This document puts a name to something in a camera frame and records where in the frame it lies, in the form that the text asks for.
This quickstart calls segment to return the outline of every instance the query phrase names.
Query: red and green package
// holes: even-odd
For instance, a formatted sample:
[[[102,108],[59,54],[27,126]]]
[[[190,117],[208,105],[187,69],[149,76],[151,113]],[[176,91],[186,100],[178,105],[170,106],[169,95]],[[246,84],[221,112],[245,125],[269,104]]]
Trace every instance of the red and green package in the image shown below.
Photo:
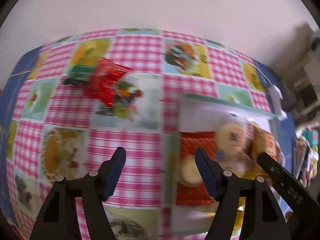
[[[130,67],[113,63],[107,58],[100,58],[89,85],[85,87],[84,94],[100,99],[106,106],[114,104],[114,86],[125,74],[131,73]]]

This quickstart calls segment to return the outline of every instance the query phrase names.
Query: checkered tablecloth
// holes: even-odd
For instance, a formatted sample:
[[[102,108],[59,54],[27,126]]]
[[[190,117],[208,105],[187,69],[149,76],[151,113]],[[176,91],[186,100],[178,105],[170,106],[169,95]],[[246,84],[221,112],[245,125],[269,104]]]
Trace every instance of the checkered tablecloth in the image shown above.
[[[220,85],[235,87],[248,94],[252,105],[270,112],[267,97],[263,92],[251,90],[241,67],[240,60],[254,65],[253,59],[236,51],[236,55],[225,50],[206,46],[207,42],[192,35],[169,31],[157,31],[148,34],[149,29],[141,33],[127,34],[125,29],[101,30],[69,37],[58,43],[50,43],[40,50],[45,58],[35,79],[26,81],[19,90],[13,119],[17,121],[17,131],[13,147],[13,158],[7,159],[7,180],[10,200],[17,205],[17,189],[14,170],[18,169],[26,176],[38,182],[41,203],[51,189],[51,184],[43,179],[40,168],[40,155],[45,127],[65,127],[84,130],[86,134],[84,148],[87,152],[84,166],[86,171],[96,170],[101,163],[110,159],[115,149],[124,147],[127,160],[116,190],[104,205],[129,209],[161,208],[159,224],[163,239],[202,240],[204,234],[173,237],[170,233],[170,207],[161,207],[162,185],[161,163],[164,161],[163,136],[177,132],[179,116],[178,104],[183,93],[198,94],[219,98]],[[109,38],[110,45],[105,57],[117,64],[132,68],[134,73],[148,73],[157,76],[160,82],[160,122],[155,130],[124,130],[123,128],[94,127],[92,115],[95,100],[83,95],[81,87],[63,85],[65,70],[80,42],[92,39]],[[208,59],[211,78],[167,72],[164,68],[165,39],[177,40],[194,46],[203,46],[204,58]],[[35,82],[58,79],[47,104],[44,117],[22,118],[23,109]],[[90,239],[82,206],[82,200],[76,199],[78,222],[83,239]],[[29,238],[34,220],[33,216],[20,210],[25,238]]]

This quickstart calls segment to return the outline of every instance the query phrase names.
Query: silver bolt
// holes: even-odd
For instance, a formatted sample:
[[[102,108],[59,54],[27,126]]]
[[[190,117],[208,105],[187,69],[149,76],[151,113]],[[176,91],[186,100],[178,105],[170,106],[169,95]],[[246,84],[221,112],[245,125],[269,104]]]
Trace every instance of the silver bolt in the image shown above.
[[[57,181],[57,182],[63,181],[63,179],[64,179],[64,177],[63,177],[62,175],[58,175],[58,176],[56,177],[56,181]]]
[[[232,172],[228,171],[228,170],[225,170],[225,171],[223,171],[223,175],[226,176],[226,177],[231,177],[232,176]]]
[[[262,182],[264,182],[264,178],[261,177],[261,176],[258,176],[258,177],[257,177],[257,181],[262,183]]]
[[[95,177],[95,176],[98,175],[98,171],[90,171],[90,172],[89,172],[89,175],[90,175],[91,177]]]

